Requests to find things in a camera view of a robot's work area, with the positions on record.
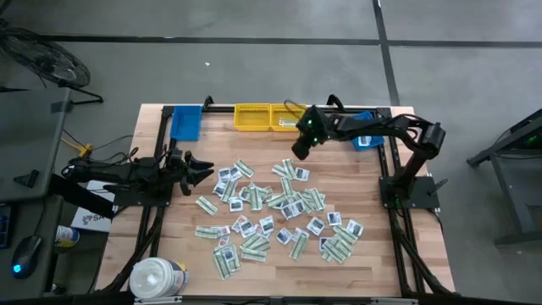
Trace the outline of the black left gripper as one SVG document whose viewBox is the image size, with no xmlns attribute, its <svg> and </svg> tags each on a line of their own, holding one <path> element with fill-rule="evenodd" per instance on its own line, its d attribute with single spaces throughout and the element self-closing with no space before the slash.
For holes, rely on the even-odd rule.
<svg viewBox="0 0 542 305">
<path fill-rule="evenodd" d="M 178 148 L 171 148 L 166 153 L 166 176 L 171 182 L 180 183 L 181 192 L 185 196 L 191 194 L 190 185 L 197 186 L 214 173 L 211 169 L 213 166 L 213 162 L 196 159 L 191 151 L 183 152 Z"/>
</svg>

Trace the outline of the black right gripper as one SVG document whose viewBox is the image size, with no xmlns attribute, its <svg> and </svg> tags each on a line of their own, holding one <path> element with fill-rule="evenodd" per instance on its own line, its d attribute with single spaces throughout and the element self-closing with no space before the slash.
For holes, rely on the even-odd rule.
<svg viewBox="0 0 542 305">
<path fill-rule="evenodd" d="M 298 159 L 305 160 L 311 147 L 337 138 L 338 121 L 338 115 L 327 115 L 315 105 L 308 108 L 296 124 L 300 135 L 291 148 L 292 152 Z"/>
</svg>

